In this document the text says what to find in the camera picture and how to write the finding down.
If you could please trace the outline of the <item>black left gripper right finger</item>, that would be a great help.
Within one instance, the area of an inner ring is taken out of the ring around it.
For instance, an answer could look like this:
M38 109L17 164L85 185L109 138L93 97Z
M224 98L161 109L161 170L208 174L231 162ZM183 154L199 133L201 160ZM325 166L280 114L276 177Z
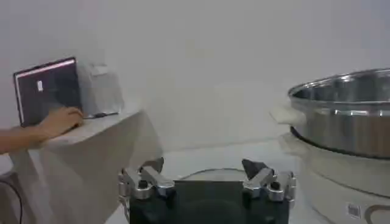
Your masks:
M295 201L296 177L292 171L277 173L263 162L242 159L247 180L243 181L243 191L250 198L259 198L265 193L269 201Z

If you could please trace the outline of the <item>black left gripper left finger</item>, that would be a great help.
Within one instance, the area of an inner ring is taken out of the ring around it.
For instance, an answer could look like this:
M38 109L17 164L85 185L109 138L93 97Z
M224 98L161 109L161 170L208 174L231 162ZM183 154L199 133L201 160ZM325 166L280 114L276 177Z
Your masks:
M122 168L118 174L118 192L121 198L148 200L155 194L164 199L171 198L176 192L174 180L161 174L164 157L144 162L139 168Z

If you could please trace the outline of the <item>person's hand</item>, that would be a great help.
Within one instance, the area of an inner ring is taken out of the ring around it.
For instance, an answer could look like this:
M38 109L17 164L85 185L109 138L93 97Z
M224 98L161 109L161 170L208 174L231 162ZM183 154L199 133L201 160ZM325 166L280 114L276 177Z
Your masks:
M83 124L83 113L75 107L62 107L50 112L38 125L45 139L56 138Z

